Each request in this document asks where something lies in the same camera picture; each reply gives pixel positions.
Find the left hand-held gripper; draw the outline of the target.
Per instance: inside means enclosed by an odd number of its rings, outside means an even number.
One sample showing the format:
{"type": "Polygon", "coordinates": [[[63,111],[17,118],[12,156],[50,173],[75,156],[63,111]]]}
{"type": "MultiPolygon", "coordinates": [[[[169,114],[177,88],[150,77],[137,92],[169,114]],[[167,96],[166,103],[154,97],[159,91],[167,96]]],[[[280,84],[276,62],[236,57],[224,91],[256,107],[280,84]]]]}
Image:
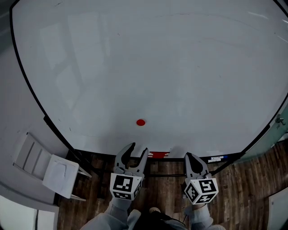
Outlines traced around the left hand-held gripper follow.
{"type": "Polygon", "coordinates": [[[110,178],[110,192],[113,198],[134,200],[142,187],[149,150],[145,148],[138,163],[127,169],[134,148],[135,142],[125,146],[116,155],[114,172],[110,178]]]}

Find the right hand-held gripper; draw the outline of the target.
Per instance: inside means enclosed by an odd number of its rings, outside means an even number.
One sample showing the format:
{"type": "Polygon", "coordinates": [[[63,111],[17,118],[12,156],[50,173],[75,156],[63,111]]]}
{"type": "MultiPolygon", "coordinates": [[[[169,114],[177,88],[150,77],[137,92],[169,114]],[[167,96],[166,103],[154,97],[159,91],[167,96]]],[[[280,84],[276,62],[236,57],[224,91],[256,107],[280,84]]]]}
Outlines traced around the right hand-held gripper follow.
{"type": "Polygon", "coordinates": [[[218,184],[209,173],[207,164],[198,156],[187,152],[184,157],[185,180],[181,185],[182,198],[191,204],[206,204],[219,193],[218,184]]]}

